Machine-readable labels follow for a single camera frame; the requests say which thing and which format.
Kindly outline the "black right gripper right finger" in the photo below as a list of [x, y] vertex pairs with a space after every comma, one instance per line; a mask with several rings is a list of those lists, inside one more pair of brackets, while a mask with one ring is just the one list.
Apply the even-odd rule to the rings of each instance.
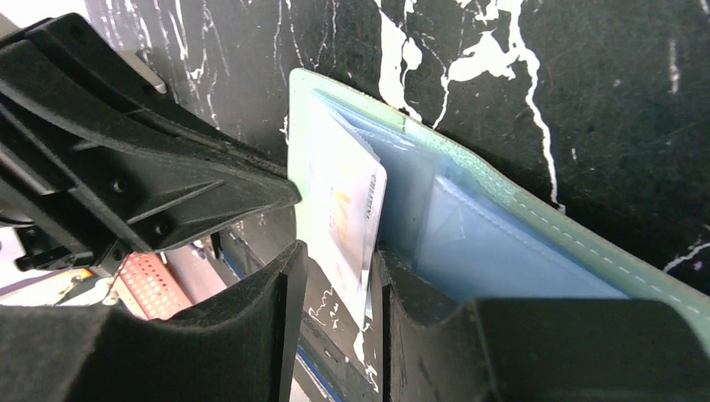
[[706, 401], [709, 357], [660, 301], [453, 301], [376, 253], [384, 401]]

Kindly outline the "mint green card holder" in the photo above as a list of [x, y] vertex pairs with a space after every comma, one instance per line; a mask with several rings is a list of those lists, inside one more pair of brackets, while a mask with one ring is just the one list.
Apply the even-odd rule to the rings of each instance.
[[301, 194], [296, 236], [321, 268], [324, 260], [311, 234], [315, 220], [308, 214], [307, 127], [314, 92], [334, 100], [364, 131], [387, 173], [373, 251], [377, 240], [386, 242], [416, 274], [458, 300], [658, 300], [708, 343], [707, 296], [577, 224], [414, 118], [336, 80], [297, 69], [290, 74], [288, 176]]

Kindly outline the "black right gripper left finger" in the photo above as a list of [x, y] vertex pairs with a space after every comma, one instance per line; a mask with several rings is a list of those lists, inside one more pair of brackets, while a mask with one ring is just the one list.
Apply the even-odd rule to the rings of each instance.
[[2, 307], [4, 401], [286, 401], [307, 247], [167, 320], [115, 307]]

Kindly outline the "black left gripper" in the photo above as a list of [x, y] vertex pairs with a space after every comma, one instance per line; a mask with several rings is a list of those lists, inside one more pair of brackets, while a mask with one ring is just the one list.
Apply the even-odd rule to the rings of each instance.
[[80, 15], [1, 39], [1, 226], [20, 271], [115, 275], [300, 194], [285, 167], [176, 104]]

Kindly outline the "white VIP credit card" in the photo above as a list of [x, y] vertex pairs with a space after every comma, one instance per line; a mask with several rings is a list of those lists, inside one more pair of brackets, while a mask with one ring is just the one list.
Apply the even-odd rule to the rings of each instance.
[[364, 131], [334, 100], [314, 92], [309, 101], [311, 234], [328, 279], [353, 321], [362, 326], [387, 173]]

